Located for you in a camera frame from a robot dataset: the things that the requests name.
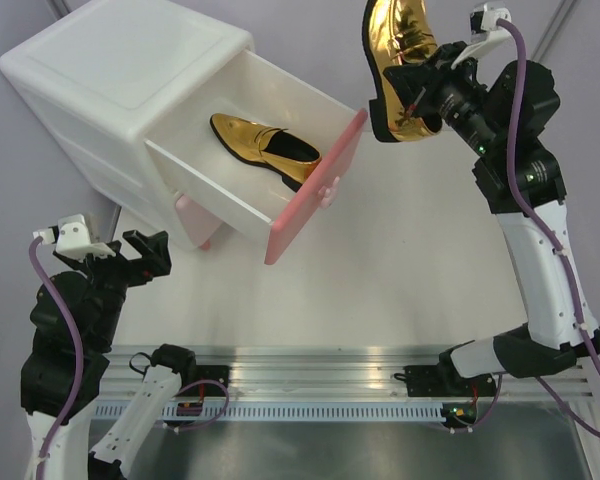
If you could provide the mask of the light pink drawer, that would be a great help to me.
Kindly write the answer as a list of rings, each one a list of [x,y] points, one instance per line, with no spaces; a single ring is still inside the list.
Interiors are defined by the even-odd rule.
[[[211,237],[223,221],[185,194],[176,200],[175,211],[192,245],[203,251],[209,250]]]

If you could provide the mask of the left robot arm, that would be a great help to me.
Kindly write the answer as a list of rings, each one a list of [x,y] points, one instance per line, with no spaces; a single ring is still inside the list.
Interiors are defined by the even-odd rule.
[[[37,479],[127,478],[163,406],[197,387],[194,352],[160,346],[150,355],[131,403],[109,432],[90,445],[107,355],[127,292],[169,275],[172,267],[167,232],[146,236],[131,230],[123,240],[137,252],[136,258],[126,258],[119,241],[105,244],[101,255],[87,243],[80,259],[58,254],[68,268],[54,276],[42,267],[37,249],[59,244],[59,229],[35,233],[29,246],[42,285],[30,314],[35,333],[21,369],[20,401],[32,436]]]

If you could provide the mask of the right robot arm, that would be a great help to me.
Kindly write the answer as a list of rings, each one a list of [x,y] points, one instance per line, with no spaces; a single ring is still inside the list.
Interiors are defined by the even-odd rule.
[[[383,72],[409,113],[444,121],[477,154],[472,173],[503,231],[527,316],[513,330],[440,353],[436,381],[449,395],[463,393],[473,379],[555,375],[600,354],[600,326],[585,299],[572,297],[562,264],[570,247],[566,187],[557,159],[539,139],[560,106],[552,72],[527,61],[511,136],[518,63],[486,87],[477,80],[476,59],[456,60],[463,46],[446,44],[424,63]]]

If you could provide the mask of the dark pink drawer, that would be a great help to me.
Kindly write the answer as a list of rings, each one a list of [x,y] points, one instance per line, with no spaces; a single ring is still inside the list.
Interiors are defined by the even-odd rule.
[[[313,145],[323,160],[293,192],[273,172],[235,159],[211,130],[214,113],[284,128]],[[185,194],[258,243],[265,264],[274,264],[315,211],[335,198],[366,119],[365,110],[353,111],[250,51],[240,53],[145,139],[163,186],[175,196],[175,241],[196,248],[175,211]]]

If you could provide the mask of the gold loafer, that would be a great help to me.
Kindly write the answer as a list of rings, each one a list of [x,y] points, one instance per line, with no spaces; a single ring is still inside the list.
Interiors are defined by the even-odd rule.
[[[240,162],[276,173],[297,192],[322,161],[311,144],[286,129],[214,113],[209,124],[221,145]]]
[[[376,97],[369,101],[375,138],[383,143],[413,142],[442,129],[439,115],[414,118],[383,75],[388,67],[419,65],[437,50],[426,6],[417,0],[369,0],[362,20],[362,44]]]

